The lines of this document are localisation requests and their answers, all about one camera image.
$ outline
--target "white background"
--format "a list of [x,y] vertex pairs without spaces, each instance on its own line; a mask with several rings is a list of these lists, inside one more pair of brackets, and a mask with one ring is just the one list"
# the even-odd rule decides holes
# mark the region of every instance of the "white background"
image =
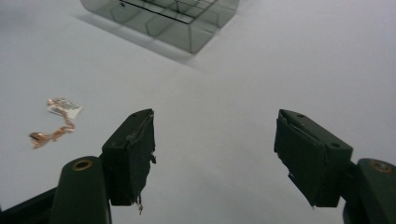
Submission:
[[[132,113],[155,111],[156,156],[144,211],[113,223],[343,223],[309,206],[274,153],[279,108],[354,147],[352,160],[396,163],[396,2],[241,0],[197,54],[93,16],[79,1],[0,1],[0,204],[57,186],[62,167],[99,156]],[[53,132],[52,97],[85,108]]]

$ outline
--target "plastic storage box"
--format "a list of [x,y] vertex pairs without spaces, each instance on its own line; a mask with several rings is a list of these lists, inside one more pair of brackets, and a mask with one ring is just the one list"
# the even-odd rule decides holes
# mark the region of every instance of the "plastic storage box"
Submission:
[[90,12],[190,53],[233,17],[239,0],[80,0]]

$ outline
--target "transparent plastic container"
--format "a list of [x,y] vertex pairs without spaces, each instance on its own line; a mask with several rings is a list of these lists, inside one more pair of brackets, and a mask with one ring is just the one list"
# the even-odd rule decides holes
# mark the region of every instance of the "transparent plastic container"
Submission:
[[80,0],[90,12],[190,53],[230,20],[239,0]]

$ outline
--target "white table surface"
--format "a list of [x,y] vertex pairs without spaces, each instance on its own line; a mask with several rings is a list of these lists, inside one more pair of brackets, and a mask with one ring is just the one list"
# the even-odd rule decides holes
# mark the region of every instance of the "white table surface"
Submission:
[[[274,153],[279,108],[354,147],[352,160],[396,163],[396,2],[241,0],[196,55],[93,16],[79,1],[0,1],[0,204],[57,186],[62,167],[99,156],[132,113],[155,111],[156,156],[144,211],[113,223],[343,223],[309,206]],[[85,108],[52,132],[52,97]]]

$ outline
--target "white tabletop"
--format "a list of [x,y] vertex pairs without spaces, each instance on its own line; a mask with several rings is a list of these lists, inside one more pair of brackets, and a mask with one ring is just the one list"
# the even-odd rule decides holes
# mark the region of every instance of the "white tabletop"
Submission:
[[[277,111],[307,115],[396,163],[396,2],[241,0],[196,55],[86,11],[79,1],[0,2],[0,204],[57,186],[62,167],[99,156],[132,113],[155,111],[156,156],[137,207],[113,223],[343,223],[309,206],[274,153]],[[33,150],[30,132],[84,106],[76,130]]]

